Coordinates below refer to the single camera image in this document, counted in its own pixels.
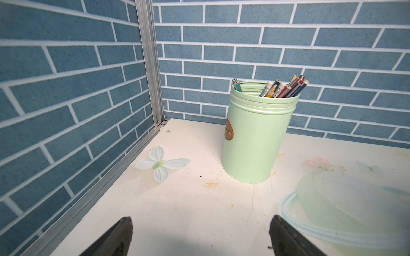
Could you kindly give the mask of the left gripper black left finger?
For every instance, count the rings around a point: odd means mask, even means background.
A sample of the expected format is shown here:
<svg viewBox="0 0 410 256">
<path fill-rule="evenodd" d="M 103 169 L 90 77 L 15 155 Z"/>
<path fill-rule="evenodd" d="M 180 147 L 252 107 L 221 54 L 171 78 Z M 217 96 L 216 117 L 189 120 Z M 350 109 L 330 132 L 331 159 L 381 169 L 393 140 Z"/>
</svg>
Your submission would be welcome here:
<svg viewBox="0 0 410 256">
<path fill-rule="evenodd" d="M 132 240 L 131 217 L 123 217 L 80 256 L 126 256 Z"/>
</svg>

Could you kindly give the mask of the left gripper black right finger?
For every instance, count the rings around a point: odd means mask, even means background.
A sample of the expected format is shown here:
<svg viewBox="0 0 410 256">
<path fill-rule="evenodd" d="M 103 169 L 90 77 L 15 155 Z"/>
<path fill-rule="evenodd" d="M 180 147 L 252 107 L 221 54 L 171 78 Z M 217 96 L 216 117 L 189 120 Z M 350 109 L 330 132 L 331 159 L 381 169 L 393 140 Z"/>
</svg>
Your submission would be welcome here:
<svg viewBox="0 0 410 256">
<path fill-rule="evenodd" d="M 275 256 L 325 256 L 313 243 L 279 215 L 275 215 L 269 230 Z"/>
</svg>

